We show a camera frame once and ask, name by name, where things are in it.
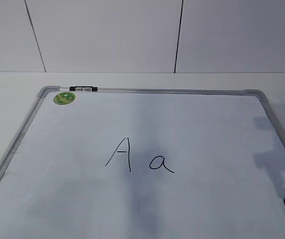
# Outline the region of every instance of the whiteboard frame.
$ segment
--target whiteboard frame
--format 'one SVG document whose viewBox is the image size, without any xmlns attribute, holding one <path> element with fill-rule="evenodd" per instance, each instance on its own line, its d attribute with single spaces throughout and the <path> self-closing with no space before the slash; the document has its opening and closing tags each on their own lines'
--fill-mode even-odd
<svg viewBox="0 0 285 239">
<path fill-rule="evenodd" d="M 75 91 L 84 93 L 139 93 L 139 94 L 191 94 L 191 95 L 232 95 L 232 96 L 253 96 L 256 97 L 264 108 L 266 115 L 271 121 L 277 135 L 279 136 L 283 146 L 285 147 L 285 131 L 273 112 L 268 99 L 265 94 L 260 90 L 243 90 L 243 91 L 225 91 L 225 90 L 164 90 L 164 89 L 124 89 L 124 88 L 97 88 L 92 86 L 77 86 L 77 87 L 60 87 L 60 86 L 46 86 L 43 87 L 37 99 L 33 104 L 30 112 L 28 113 L 23 124 L 16 133 L 13 141 L 10 143 L 7 151 L 0 161 L 0 181 L 10 164 L 16 150 L 22 142 L 29 126 L 34 120 L 39 108 L 41 107 L 45 97 L 49 92 L 63 92 L 63 91 Z"/>
</svg>

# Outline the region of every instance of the round sticker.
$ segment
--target round sticker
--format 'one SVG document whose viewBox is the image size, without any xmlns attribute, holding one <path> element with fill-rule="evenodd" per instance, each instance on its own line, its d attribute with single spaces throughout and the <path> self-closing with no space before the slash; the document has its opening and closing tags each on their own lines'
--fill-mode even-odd
<svg viewBox="0 0 285 239">
<path fill-rule="evenodd" d="M 54 97 L 54 102 L 58 105 L 67 105 L 74 101 L 76 98 L 74 93 L 62 92 Z"/>
</svg>

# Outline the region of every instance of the table surface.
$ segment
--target table surface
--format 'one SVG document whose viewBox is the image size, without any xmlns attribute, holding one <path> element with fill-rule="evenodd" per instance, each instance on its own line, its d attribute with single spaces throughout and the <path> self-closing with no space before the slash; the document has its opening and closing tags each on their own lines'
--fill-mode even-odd
<svg viewBox="0 0 285 239">
<path fill-rule="evenodd" d="M 0 159 L 27 116 L 40 89 L 89 85 L 104 88 L 244 90 L 258 89 L 285 130 L 285 73 L 103 74 L 0 73 Z"/>
</svg>

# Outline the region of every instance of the whiteboard surface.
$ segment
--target whiteboard surface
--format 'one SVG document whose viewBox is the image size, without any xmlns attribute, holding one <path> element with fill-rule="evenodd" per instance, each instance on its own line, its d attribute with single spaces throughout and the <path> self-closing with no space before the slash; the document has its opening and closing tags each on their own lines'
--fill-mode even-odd
<svg viewBox="0 0 285 239">
<path fill-rule="evenodd" d="M 255 97 L 76 94 L 46 97 L 5 172 L 0 239 L 285 238 L 285 149 Z M 125 137 L 131 172 L 105 166 Z"/>
</svg>

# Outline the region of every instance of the black handwriting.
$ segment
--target black handwriting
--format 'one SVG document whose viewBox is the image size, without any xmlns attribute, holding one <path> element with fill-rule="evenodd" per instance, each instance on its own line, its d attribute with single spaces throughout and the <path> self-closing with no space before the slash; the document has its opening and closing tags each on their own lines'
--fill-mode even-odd
<svg viewBox="0 0 285 239">
<path fill-rule="evenodd" d="M 161 162 L 161 164 L 160 164 L 159 167 L 153 168 L 153 167 L 151 167 L 151 164 L 153 163 L 153 161 L 154 161 L 156 158 L 162 158 L 162 162 Z M 163 156 L 154 157 L 154 158 L 151 160 L 150 164 L 149 164 L 149 168 L 151 168 L 151 169 L 159 169 L 159 168 L 161 168 L 161 166 L 163 166 L 163 167 L 164 167 L 165 169 L 167 169 L 169 172 L 175 173 L 175 172 L 173 172 L 172 170 L 170 170 L 169 168 L 166 167 L 166 165 L 164 164 L 164 160 L 165 160 L 165 159 L 166 159 L 166 158 L 163 157 Z"/>
<path fill-rule="evenodd" d="M 122 142 L 124 142 L 127 139 L 128 142 L 128 152 L 127 151 L 117 151 L 117 149 L 120 147 L 120 145 L 122 144 Z M 114 156 L 115 153 L 128 153 L 128 166 L 129 166 L 129 172 L 131 172 L 131 167 L 130 167 L 130 142 L 129 142 L 129 138 L 124 138 L 117 146 L 117 148 L 115 149 L 115 151 L 113 152 L 112 156 L 110 157 L 110 160 L 106 163 L 105 166 L 107 166 L 109 164 L 109 162 L 111 161 L 112 157 Z"/>
</svg>

